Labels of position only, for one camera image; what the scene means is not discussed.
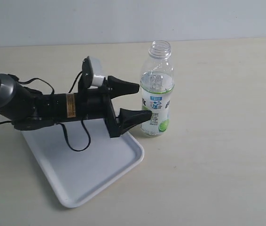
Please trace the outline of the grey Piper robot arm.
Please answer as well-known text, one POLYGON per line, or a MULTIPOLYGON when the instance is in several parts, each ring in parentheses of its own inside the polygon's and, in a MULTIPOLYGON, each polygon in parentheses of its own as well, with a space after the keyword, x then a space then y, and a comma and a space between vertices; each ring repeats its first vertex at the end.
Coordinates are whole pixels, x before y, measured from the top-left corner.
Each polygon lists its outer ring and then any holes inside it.
POLYGON ((79 73, 76 93, 43 94, 26 87, 31 81, 20 82, 11 74, 0 74, 0 115, 9 119, 15 129, 37 130, 70 121, 104 119, 110 137, 119 137, 129 129, 149 121, 150 110, 120 109, 116 116, 112 99, 138 93, 139 85, 104 78, 101 85, 91 88, 94 77, 91 64, 84 62, 79 73))

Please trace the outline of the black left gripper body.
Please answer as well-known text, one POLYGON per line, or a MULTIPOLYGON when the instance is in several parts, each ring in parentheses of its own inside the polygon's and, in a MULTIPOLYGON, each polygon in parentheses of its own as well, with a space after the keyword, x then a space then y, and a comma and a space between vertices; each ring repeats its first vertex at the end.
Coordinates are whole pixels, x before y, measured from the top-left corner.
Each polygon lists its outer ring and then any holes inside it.
POLYGON ((35 98, 33 129, 65 122, 104 119, 110 137, 120 136, 120 122, 112 106, 110 89, 104 84, 96 89, 79 88, 77 93, 49 94, 35 98))

